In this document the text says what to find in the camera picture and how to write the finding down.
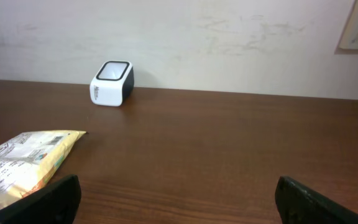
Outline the yellow snack bag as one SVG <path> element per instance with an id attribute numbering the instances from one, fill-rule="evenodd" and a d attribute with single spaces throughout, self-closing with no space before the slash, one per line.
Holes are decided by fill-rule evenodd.
<path id="1" fill-rule="evenodd" d="M 21 133 L 0 145 L 0 210 L 45 187 L 85 131 Z"/>

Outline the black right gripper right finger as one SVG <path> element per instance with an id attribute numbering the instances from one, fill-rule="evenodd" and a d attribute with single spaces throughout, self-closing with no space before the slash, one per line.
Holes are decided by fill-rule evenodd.
<path id="1" fill-rule="evenodd" d="M 358 224 L 358 214 L 288 176 L 281 176 L 275 204 L 283 224 Z"/>

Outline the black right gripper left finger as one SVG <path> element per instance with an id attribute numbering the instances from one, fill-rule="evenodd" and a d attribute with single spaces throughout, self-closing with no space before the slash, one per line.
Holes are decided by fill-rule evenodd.
<path id="1" fill-rule="evenodd" d="M 0 224 L 72 224 L 81 201 L 77 175 L 68 175 L 0 210 Z"/>

